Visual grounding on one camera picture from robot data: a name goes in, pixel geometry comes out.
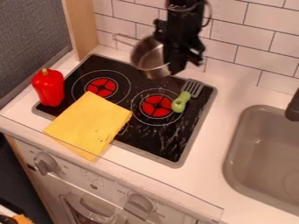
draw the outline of metal sink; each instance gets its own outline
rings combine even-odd
[[[223,173],[237,192],[299,215],[299,122],[283,113],[263,105],[244,110]]]

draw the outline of metal pot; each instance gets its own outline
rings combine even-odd
[[[152,80],[170,75],[168,64],[163,61],[163,44],[153,36],[141,39],[131,53],[131,65]]]

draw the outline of pepper stem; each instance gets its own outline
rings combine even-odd
[[[42,69],[42,73],[43,73],[43,75],[48,75],[48,69],[43,68],[43,69]]]

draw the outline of black stovetop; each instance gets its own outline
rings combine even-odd
[[[177,114],[171,110],[171,102],[184,82],[172,76],[149,80],[131,65],[91,55],[66,78],[66,97],[58,107],[39,104],[35,109],[39,114],[58,116],[86,91],[94,92],[133,112],[115,140],[177,162],[214,91],[204,86],[200,96],[188,102],[184,113]]]

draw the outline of red burner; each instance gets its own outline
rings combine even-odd
[[[87,85],[87,91],[93,92],[101,97],[109,97],[116,90],[117,84],[108,78],[99,78]]]
[[[143,99],[143,113],[155,118],[164,118],[171,112],[172,100],[166,95],[151,95]]]

